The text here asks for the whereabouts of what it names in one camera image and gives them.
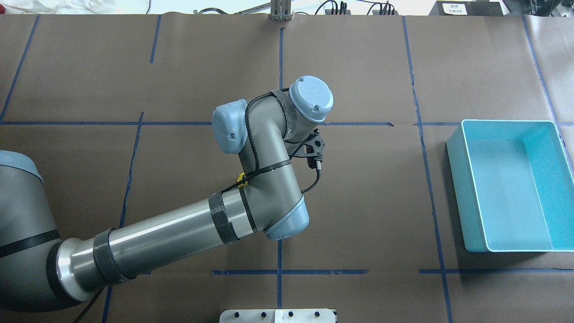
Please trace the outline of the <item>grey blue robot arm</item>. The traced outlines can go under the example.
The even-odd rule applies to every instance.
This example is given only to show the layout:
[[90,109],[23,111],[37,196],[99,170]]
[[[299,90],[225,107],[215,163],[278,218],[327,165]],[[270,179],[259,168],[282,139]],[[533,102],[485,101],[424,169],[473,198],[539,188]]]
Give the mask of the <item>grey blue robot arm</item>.
[[262,232],[269,240],[293,237],[310,216],[292,165],[308,159],[321,176],[318,126],[334,106],[330,86],[304,75],[290,86],[214,109],[218,148],[239,158],[243,176],[227,187],[168,203],[158,215],[90,238],[63,238],[44,180],[23,153],[1,151],[1,309],[64,310],[191,256]]

